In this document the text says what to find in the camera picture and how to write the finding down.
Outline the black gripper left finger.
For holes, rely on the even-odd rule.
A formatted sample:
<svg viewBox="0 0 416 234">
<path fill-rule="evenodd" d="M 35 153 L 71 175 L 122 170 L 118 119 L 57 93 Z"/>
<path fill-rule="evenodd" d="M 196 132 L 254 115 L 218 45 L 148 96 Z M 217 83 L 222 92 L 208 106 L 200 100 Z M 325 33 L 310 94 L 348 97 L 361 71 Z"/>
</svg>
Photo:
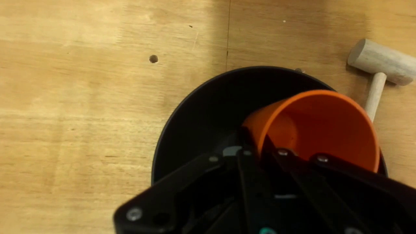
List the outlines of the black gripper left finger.
<svg viewBox="0 0 416 234">
<path fill-rule="evenodd" d="M 115 234 L 278 234 L 270 180 L 244 128 L 163 133 L 152 184 L 113 223 Z"/>
</svg>

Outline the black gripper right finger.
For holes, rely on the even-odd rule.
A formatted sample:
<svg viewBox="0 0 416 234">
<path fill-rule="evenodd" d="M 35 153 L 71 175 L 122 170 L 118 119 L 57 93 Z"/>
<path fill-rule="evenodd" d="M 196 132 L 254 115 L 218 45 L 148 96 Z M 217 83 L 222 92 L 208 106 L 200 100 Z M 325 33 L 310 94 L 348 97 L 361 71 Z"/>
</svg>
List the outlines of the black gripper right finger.
<svg viewBox="0 0 416 234">
<path fill-rule="evenodd" d="M 331 234 L 416 234 L 416 189 L 327 153 L 308 159 L 265 140 L 262 162 L 299 191 Z"/>
</svg>

